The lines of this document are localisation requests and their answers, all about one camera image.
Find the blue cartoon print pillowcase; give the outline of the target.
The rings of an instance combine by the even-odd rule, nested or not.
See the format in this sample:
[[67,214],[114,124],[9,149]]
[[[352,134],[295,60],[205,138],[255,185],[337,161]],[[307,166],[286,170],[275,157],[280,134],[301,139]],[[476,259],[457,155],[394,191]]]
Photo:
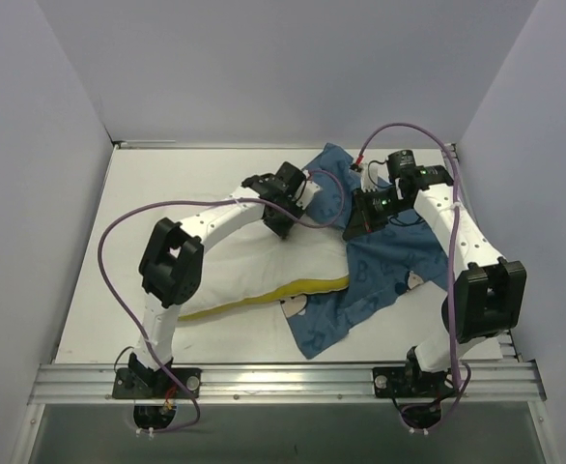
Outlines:
[[[359,178],[350,170],[353,159],[342,147],[327,143],[305,168],[323,170],[337,177],[338,188],[324,174],[316,176],[323,191],[310,204],[307,215],[326,223],[337,212],[333,229],[342,233],[352,209],[352,193],[360,187]],[[414,211],[400,215],[403,227],[384,229],[345,243],[349,270],[346,288],[325,294],[310,295],[304,309],[289,319],[289,327],[300,353],[313,359],[344,339],[354,326],[369,319],[380,309],[415,286],[433,282],[447,289],[447,258],[430,227],[415,224]]]

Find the white pillow with yellow edge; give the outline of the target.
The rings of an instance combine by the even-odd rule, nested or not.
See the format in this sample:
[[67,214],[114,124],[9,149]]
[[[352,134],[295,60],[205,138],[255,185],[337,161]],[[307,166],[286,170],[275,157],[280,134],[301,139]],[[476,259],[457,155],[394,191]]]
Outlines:
[[255,222],[206,253],[200,286],[183,305],[180,319],[339,291],[349,281],[346,246],[336,229],[295,225],[280,239]]

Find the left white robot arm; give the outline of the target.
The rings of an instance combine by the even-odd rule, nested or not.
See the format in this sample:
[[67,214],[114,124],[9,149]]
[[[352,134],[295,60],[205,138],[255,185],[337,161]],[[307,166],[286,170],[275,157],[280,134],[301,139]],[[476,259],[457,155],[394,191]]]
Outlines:
[[274,174],[246,178],[227,198],[192,217],[164,217],[155,224],[138,267],[147,298],[143,333],[128,361],[137,389],[148,397],[168,389],[163,367],[172,363],[180,309],[200,286],[205,254],[256,221],[287,238],[320,190],[308,172],[284,162]]

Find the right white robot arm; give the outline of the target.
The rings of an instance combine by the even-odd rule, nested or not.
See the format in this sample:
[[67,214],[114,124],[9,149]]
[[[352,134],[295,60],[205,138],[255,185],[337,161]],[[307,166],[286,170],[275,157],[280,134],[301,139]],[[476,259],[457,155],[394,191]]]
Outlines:
[[447,295],[441,325],[411,348],[402,372],[405,389],[423,395],[449,372],[459,381],[459,358],[487,338],[517,326],[527,272],[486,239],[460,198],[455,167],[420,165],[411,150],[383,161],[388,184],[377,184],[371,161],[350,169],[360,179],[343,232],[346,241],[384,229],[404,212],[415,212],[429,226],[447,256]]

